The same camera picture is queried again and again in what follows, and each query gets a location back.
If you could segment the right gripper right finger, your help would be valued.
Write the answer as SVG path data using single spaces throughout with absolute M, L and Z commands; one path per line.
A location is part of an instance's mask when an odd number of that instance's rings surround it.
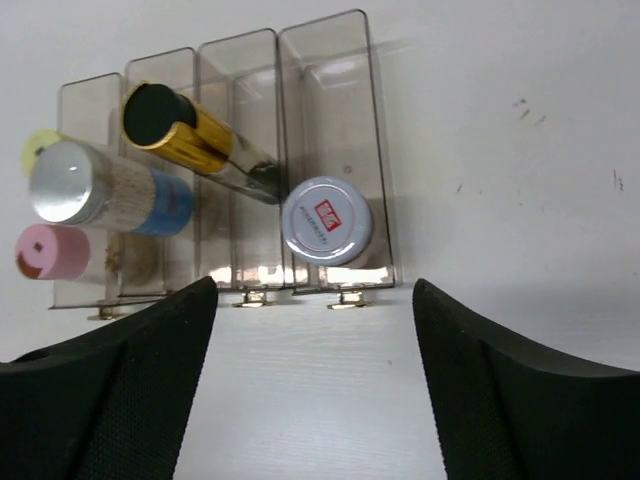
M 542 345 L 424 279 L 412 306 L 448 478 L 638 478 L 638 372 Z

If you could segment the gold black pepper grinder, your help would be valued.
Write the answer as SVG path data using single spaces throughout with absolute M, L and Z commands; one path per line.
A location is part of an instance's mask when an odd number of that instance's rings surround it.
M 264 204 L 280 203 L 278 161 L 164 84 L 142 82 L 130 90 L 121 109 L 121 131 L 138 150 Z

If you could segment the clear organizer bin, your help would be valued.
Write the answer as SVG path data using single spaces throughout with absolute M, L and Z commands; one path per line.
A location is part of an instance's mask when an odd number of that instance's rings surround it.
M 212 114 L 275 159 L 280 158 L 277 37 L 270 28 L 205 43 L 198 48 L 199 101 Z M 270 291 L 285 286 L 280 212 L 224 187 L 217 244 L 201 247 L 200 270 L 236 308 L 271 306 Z
M 354 186 L 369 202 L 374 243 L 360 267 L 321 267 L 293 253 L 293 293 L 324 294 L 328 309 L 366 308 L 396 285 L 369 22 L 352 9 L 278 35 L 290 191 L 317 176 Z
M 139 57 L 124 69 L 126 101 L 140 83 L 165 84 L 176 92 L 196 100 L 199 96 L 197 56 L 191 47 Z M 200 201 L 196 200 L 191 219 L 173 237 L 120 236 L 122 257 L 136 259 L 139 264 L 129 271 L 136 275 L 124 279 L 121 296 L 124 298 L 159 299 L 191 284 L 198 278 Z
M 123 78 L 108 73 L 60 87 L 57 97 L 56 130 L 68 137 L 91 144 L 97 150 L 119 155 L 123 151 L 120 104 Z M 85 231 L 91 256 L 85 275 L 76 281 L 53 283 L 54 309 L 110 309 L 119 301 L 119 277 L 107 271 L 105 262 L 114 234 L 101 229 Z

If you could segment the yellow lid beige bottle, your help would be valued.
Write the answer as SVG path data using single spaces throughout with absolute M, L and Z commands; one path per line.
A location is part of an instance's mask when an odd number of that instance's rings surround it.
M 70 140 L 70 137 L 54 129 L 39 129 L 32 133 L 22 146 L 21 169 L 24 176 L 31 176 L 36 160 L 46 148 L 64 140 Z

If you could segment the silver lid blue label jar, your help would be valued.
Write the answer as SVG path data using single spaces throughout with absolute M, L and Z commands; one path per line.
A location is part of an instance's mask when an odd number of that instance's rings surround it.
M 28 190 L 46 222 L 120 233 L 176 236 L 195 209 L 182 178 L 74 140 L 44 148 Z

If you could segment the white lid red logo jar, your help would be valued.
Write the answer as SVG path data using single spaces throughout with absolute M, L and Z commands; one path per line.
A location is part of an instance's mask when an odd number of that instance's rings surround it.
M 283 239 L 293 255 L 321 267 L 360 267 L 374 243 L 367 199 L 350 183 L 317 176 L 300 183 L 281 211 Z

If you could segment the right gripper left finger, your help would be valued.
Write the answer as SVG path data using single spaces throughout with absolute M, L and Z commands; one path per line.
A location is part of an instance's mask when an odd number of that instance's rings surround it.
M 3 363 L 2 478 L 172 478 L 217 305 L 206 277 Z

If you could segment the pink lid spice bottle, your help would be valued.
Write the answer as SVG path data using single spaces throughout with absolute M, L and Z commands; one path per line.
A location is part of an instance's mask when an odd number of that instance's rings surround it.
M 31 280 L 76 280 L 91 257 L 87 234 L 76 227 L 34 224 L 18 237 L 14 248 L 18 270 Z

